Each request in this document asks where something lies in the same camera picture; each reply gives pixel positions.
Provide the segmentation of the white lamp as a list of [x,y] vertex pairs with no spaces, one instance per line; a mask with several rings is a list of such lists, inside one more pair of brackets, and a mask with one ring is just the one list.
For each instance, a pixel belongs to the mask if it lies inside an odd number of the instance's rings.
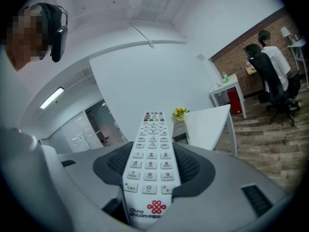
[[283,36],[283,38],[286,40],[286,42],[289,44],[289,45],[292,45],[293,42],[291,41],[291,38],[290,38],[290,32],[289,30],[287,29],[287,27],[282,27],[281,28],[281,34]]

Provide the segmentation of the white ceiling conduit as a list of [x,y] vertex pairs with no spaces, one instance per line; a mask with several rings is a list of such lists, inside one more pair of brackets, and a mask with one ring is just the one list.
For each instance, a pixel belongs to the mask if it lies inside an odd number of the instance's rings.
[[145,38],[149,44],[149,46],[154,49],[154,44],[151,39],[149,39],[140,29],[138,29],[135,25],[129,22],[129,25],[133,27],[143,38]]

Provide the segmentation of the white high table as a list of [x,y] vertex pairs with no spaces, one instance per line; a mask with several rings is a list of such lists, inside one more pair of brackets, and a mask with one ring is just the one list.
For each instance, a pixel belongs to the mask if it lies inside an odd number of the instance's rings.
[[303,48],[306,46],[307,42],[304,39],[300,39],[299,41],[294,42],[292,45],[289,45],[288,48],[291,50],[292,55],[295,60],[295,64],[297,67],[297,70],[299,70],[299,62],[303,63],[304,71],[305,71],[305,77],[306,77],[306,83],[307,88],[309,89],[309,75],[307,71],[306,61],[303,54]]

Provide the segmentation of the dark glass door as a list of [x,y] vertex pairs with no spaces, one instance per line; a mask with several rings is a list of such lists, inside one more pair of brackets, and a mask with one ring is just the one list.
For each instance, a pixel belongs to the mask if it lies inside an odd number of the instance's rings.
[[123,136],[104,100],[85,110],[87,118],[103,146],[122,143]]

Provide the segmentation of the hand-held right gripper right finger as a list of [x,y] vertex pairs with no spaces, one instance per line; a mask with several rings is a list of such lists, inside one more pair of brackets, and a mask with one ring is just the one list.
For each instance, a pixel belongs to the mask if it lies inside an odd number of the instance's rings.
[[181,185],[173,190],[170,217],[178,224],[268,223],[291,200],[244,160],[190,145],[173,147]]

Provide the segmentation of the person's white shirt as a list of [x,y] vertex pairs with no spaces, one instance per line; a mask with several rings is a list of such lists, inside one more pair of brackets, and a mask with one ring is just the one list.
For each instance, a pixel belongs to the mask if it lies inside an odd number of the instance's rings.
[[31,92],[17,76],[0,45],[0,128],[19,128],[20,119],[31,98]]

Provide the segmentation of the red box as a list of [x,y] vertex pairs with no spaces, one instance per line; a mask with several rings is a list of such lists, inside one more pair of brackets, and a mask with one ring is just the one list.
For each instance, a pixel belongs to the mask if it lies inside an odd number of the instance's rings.
[[242,107],[240,104],[240,99],[235,88],[231,88],[227,91],[229,102],[233,111],[233,114],[242,114]]

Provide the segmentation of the white remote control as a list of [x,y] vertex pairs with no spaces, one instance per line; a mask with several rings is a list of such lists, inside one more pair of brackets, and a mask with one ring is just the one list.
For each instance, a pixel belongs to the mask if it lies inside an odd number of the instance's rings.
[[146,230],[172,204],[181,185],[178,166],[163,112],[146,112],[130,151],[123,190],[129,224]]

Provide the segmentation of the grey plastic holder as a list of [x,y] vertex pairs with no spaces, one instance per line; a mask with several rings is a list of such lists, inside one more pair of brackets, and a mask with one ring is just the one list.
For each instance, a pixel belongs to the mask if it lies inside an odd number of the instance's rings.
[[173,125],[172,139],[176,143],[189,144],[189,132],[184,120],[176,120]]

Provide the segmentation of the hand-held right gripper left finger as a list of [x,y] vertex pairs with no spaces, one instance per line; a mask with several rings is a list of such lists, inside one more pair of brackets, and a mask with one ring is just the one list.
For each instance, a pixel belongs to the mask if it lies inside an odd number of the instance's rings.
[[99,208],[123,199],[122,176],[133,142],[58,157],[75,185]]

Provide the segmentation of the long ceiling light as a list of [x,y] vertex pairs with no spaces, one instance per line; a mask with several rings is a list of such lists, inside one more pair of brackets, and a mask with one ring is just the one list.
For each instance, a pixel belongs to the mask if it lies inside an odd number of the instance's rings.
[[49,104],[51,104],[58,96],[64,92],[64,88],[59,87],[54,91],[41,105],[40,109],[45,109]]

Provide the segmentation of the black office chair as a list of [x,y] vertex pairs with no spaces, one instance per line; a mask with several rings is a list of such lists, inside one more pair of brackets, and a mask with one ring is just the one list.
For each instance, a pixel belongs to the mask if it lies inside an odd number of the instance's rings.
[[252,64],[255,70],[261,77],[263,85],[268,87],[269,94],[266,106],[267,110],[276,109],[275,115],[271,118],[270,124],[273,123],[275,117],[279,114],[286,114],[291,120],[291,125],[295,125],[295,120],[291,114],[291,108],[300,110],[299,102],[295,101],[296,96],[300,90],[300,74],[293,72],[292,76],[288,78],[288,89],[283,90],[283,85],[272,65],[268,55],[261,51],[261,48],[256,44],[250,44],[244,48],[248,61]]

